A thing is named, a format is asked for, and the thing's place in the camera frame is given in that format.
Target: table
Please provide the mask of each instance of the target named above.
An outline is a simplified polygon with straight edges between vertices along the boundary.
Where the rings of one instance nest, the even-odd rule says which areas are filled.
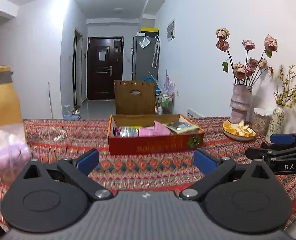
[[[227,117],[195,118],[205,131],[204,148],[217,158],[231,157],[238,163],[249,163],[245,156],[248,147],[260,147],[263,137],[248,143],[227,138],[222,123]],[[173,190],[179,193],[204,175],[192,165],[193,151],[134,156],[110,156],[107,140],[108,120],[28,120],[24,122],[28,144],[35,158],[54,162],[64,157],[76,158],[89,149],[97,148],[100,163],[89,175],[93,180],[116,193],[118,190]],[[39,134],[59,127],[67,131],[60,143],[45,143]],[[296,219],[296,175],[277,176],[293,201],[292,215],[286,227]],[[7,187],[0,182],[0,202]],[[5,222],[0,213],[0,224]]]

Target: cardboard box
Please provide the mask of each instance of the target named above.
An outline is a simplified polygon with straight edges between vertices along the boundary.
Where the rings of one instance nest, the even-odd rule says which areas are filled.
[[[169,115],[112,115],[108,127],[108,143],[110,155],[145,155],[154,153],[180,152],[200,148],[203,143],[204,131],[153,136],[153,137],[127,137],[114,136],[115,129],[119,126],[154,126],[154,121],[160,123],[189,122],[187,117],[181,114]]]
[[[115,80],[116,114],[154,114],[156,82]]]

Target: floral vase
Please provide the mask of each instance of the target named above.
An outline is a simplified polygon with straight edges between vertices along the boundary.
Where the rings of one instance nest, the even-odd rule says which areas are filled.
[[[240,123],[246,120],[247,111],[251,109],[252,88],[245,85],[233,85],[233,92],[230,106],[232,112],[229,121],[231,123]]]
[[[282,125],[285,119],[284,107],[277,105],[276,109],[272,113],[272,117],[269,123],[266,141],[270,143],[270,136],[272,134],[280,134],[282,131]]]

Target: chair backrest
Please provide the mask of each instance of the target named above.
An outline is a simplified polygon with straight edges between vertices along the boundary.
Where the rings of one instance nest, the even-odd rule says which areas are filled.
[[[115,80],[116,114],[155,114],[156,82]]]

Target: pink vase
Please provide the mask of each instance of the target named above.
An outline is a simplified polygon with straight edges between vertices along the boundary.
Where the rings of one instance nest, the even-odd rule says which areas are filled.
[[[251,109],[252,88],[244,85],[233,85],[233,92],[230,106],[232,112],[229,121],[231,123],[240,123],[246,120],[247,111]]]

